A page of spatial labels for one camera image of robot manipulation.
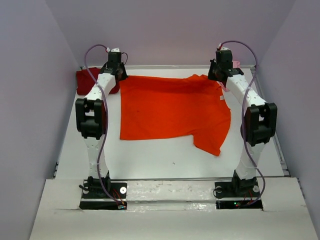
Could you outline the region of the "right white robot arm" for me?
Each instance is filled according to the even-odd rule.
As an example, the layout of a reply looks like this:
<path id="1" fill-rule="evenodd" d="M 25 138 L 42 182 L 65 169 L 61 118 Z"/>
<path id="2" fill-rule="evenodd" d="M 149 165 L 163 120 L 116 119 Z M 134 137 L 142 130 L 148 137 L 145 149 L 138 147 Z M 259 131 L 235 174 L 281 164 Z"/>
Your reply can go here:
<path id="1" fill-rule="evenodd" d="M 233 66 L 232 51 L 218 47 L 215 59 L 210 61 L 208 72 L 210 80 L 219 82 L 227 88 L 241 105 L 240 134 L 243 150 L 231 181 L 215 183 L 213 194 L 217 199 L 260 197 L 257 175 L 261 153 L 265 145 L 276 133 L 278 108 L 268 103 L 252 88 L 243 71 Z"/>

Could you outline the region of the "orange t-shirt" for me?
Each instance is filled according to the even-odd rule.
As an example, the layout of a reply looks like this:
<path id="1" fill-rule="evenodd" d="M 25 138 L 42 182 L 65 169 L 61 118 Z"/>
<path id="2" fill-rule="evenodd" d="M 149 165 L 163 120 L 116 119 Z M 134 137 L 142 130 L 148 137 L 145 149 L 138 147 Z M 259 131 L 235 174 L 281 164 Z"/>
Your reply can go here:
<path id="1" fill-rule="evenodd" d="M 217 82 L 203 74 L 187 78 L 132 75 L 119 86 L 121 140 L 192 136 L 200 150 L 221 154 L 231 110 Z"/>

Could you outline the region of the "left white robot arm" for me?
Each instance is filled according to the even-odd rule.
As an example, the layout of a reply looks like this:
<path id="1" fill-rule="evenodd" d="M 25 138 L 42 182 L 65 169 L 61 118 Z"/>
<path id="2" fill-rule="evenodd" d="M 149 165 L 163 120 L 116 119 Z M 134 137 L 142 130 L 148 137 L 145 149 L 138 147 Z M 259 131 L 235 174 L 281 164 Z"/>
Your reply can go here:
<path id="1" fill-rule="evenodd" d="M 108 52 L 108 61 L 98 77 L 88 70 L 94 85 L 87 95 L 75 101 L 76 128 L 84 139 L 88 153 L 89 174 L 86 185 L 80 185 L 83 191 L 97 196 L 112 197 L 110 172 L 105 161 L 104 145 L 106 143 L 109 115 L 107 96 L 122 78 L 122 53 L 119 48 Z"/>

